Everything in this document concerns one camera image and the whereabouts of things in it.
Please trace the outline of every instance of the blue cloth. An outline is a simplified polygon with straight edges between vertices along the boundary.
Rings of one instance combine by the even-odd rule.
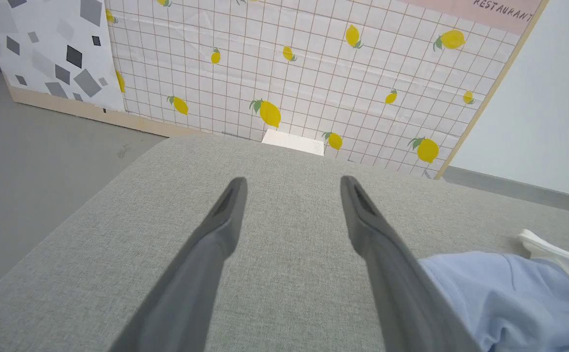
[[[569,350],[569,276],[559,266],[483,252],[421,264],[482,351]]]

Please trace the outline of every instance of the yellow lemon print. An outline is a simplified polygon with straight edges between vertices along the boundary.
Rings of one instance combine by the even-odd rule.
[[[219,49],[213,47],[212,55],[210,56],[210,62],[216,65],[219,63],[220,60],[221,60],[221,53],[219,52]]]
[[[427,163],[432,163],[439,155],[439,146],[431,139],[426,139],[425,137],[413,138],[408,142],[408,145],[410,143],[412,143],[412,150],[418,147],[417,156]]]
[[[167,100],[168,102],[173,104],[173,107],[175,107],[175,109],[178,110],[179,113],[188,115],[188,106],[186,106],[184,100],[173,95],[168,96]]]
[[[119,22],[119,20],[117,20],[117,18],[114,18],[113,13],[110,12],[109,9],[106,9],[106,20],[110,23],[117,23]]]
[[[280,127],[280,120],[282,119],[282,116],[280,116],[280,111],[275,107],[275,105],[262,99],[252,100],[249,104],[249,109],[253,109],[254,112],[258,112],[260,110],[260,117],[265,123],[267,123],[267,125],[276,127],[276,129]]]
[[[385,104],[391,104],[392,102],[394,102],[396,99],[398,98],[398,91],[396,91],[395,89],[391,90],[391,94],[387,95],[387,98],[385,99]]]
[[[463,101],[465,102],[465,104],[473,104],[476,102],[476,100],[474,99],[474,94],[470,91],[466,91],[465,95],[463,95]]]
[[[121,89],[121,93],[125,93],[126,82],[123,80],[123,76],[121,76],[121,73],[119,73],[119,71],[115,71],[115,73],[117,73],[117,81],[119,81],[119,88]]]
[[[434,42],[434,45],[432,45],[432,50],[436,51],[434,47],[442,49],[441,45],[447,47],[448,49],[458,49],[461,45],[465,43],[466,43],[465,36],[463,35],[463,33],[461,31],[454,29],[449,32],[443,33],[442,36],[439,36],[436,42]]]
[[[341,149],[341,145],[343,145],[341,136],[332,132],[324,132],[322,136],[327,140],[327,143],[330,145],[330,147],[333,147],[336,150]]]
[[[349,25],[349,28],[345,32],[345,40],[347,40],[347,44],[351,45],[354,49],[358,49],[363,46],[360,41],[360,33],[358,33],[358,29],[353,25]]]
[[[285,46],[284,49],[282,49],[282,55],[284,55],[284,58],[289,60],[289,62],[297,60],[297,56],[293,55],[293,50],[288,46]]]

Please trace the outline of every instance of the wooden board edge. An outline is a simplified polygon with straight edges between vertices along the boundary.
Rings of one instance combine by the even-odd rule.
[[[541,1],[541,4],[537,8],[537,11],[535,11],[532,20],[530,21],[530,23],[528,23],[528,27],[526,27],[526,29],[523,33],[523,36],[521,38],[519,38],[519,42],[517,42],[517,46],[515,47],[515,50],[513,50],[513,52],[510,54],[510,58],[508,58],[508,62],[506,62],[504,67],[502,67],[500,75],[497,77],[497,80],[495,80],[495,82],[493,83],[491,90],[489,91],[489,93],[484,98],[484,102],[482,102],[482,105],[480,106],[480,108],[478,109],[476,114],[474,115],[474,118],[471,120],[469,125],[467,125],[465,132],[463,133],[462,136],[460,136],[460,139],[458,139],[458,142],[456,143],[456,146],[454,147],[454,149],[452,149],[450,156],[448,156],[447,160],[445,160],[445,163],[443,163],[443,166],[441,166],[441,169],[439,169],[439,172],[434,177],[435,180],[441,179],[441,177],[443,176],[443,173],[445,172],[447,167],[450,166],[452,159],[454,159],[456,152],[458,152],[458,149],[460,149],[460,147],[463,145],[463,142],[465,142],[465,139],[467,138],[469,133],[474,128],[474,125],[476,124],[476,122],[478,122],[478,119],[481,116],[482,111],[484,111],[484,109],[486,109],[486,105],[488,105],[488,102],[490,102],[491,98],[495,94],[495,91],[497,91],[497,88],[500,86],[501,81],[503,81],[504,77],[506,77],[506,73],[508,73],[508,70],[510,70],[510,67],[515,62],[515,59],[517,58],[517,55],[519,55],[519,52],[523,48],[523,45],[525,44],[526,40],[528,40],[528,37],[530,36],[530,34],[532,34],[532,29],[534,28],[534,26],[539,21],[539,18],[541,18],[541,14],[543,13],[543,10],[546,8],[548,2],[549,2],[549,0],[542,0]]]
[[[12,96],[12,100],[16,103],[22,103],[26,105],[32,105],[34,107],[58,111],[61,113],[72,114],[74,116],[87,118],[89,120],[109,123],[110,125],[126,127],[128,129],[157,134],[159,136],[165,137],[186,136],[190,134],[205,134],[201,131],[188,129],[182,126],[175,126],[169,123],[158,122],[120,111],[106,109],[106,112],[104,112],[103,108],[97,107],[90,103],[79,102],[77,100],[39,93],[37,91],[12,87],[9,84],[8,79],[5,81]]]

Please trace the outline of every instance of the grid pattern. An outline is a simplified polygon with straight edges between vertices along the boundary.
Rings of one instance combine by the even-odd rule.
[[[323,140],[325,155],[434,178],[471,122],[519,36],[397,0],[106,0],[125,107],[145,118],[255,141],[267,129],[251,114],[264,99],[282,114],[278,130]],[[364,44],[352,49],[353,24]],[[458,29],[466,44],[432,49]],[[297,61],[282,49],[291,47]],[[213,47],[221,52],[210,62]],[[391,89],[397,100],[385,104]],[[474,92],[466,105],[463,94]],[[188,116],[165,101],[189,106]],[[433,163],[409,150],[415,137],[439,145]]]

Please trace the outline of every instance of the gray fabric surface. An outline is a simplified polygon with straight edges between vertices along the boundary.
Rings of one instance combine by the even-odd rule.
[[[166,140],[0,280],[0,351],[105,351],[235,176],[249,184],[207,350],[383,349],[339,192],[355,176],[419,258],[526,254],[527,228],[569,250],[569,212],[217,136]]]

